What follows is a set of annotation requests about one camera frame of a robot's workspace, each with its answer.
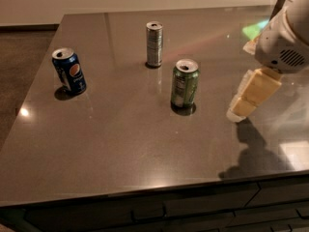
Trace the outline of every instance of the green can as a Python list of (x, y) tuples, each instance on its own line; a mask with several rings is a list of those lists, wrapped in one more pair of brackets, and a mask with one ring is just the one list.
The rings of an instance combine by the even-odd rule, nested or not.
[(173, 69), (173, 85), (171, 103), (177, 107), (190, 107), (194, 104), (194, 96), (199, 79), (199, 66), (191, 59), (182, 59)]

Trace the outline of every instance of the silver can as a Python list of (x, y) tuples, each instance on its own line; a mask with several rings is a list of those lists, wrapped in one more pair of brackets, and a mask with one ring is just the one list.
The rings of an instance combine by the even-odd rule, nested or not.
[(146, 24), (147, 65), (160, 67), (162, 65), (163, 26), (158, 21)]
[(191, 59), (182, 59), (173, 69), (171, 103), (177, 107), (190, 107), (194, 104), (199, 78), (199, 66)]

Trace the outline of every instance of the pepsi logo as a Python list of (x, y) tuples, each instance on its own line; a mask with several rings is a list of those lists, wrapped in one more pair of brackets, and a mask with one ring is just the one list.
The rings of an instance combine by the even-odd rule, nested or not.
[(80, 67), (78, 64), (75, 64), (70, 68), (70, 76), (72, 77), (78, 75), (79, 72), (80, 72)]

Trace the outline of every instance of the blue can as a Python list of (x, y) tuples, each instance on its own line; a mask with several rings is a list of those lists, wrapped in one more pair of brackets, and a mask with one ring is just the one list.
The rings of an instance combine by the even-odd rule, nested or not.
[(59, 48), (52, 53), (52, 63), (66, 92), (78, 95), (86, 90), (86, 81), (78, 57), (71, 48)]

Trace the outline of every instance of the green light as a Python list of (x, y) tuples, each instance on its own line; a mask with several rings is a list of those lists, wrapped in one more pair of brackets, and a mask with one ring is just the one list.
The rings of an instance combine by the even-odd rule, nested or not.
[(249, 38), (249, 40), (255, 39), (260, 35), (261, 30), (268, 24), (268, 20), (261, 21), (257, 24), (250, 25), (242, 28), (242, 33)]

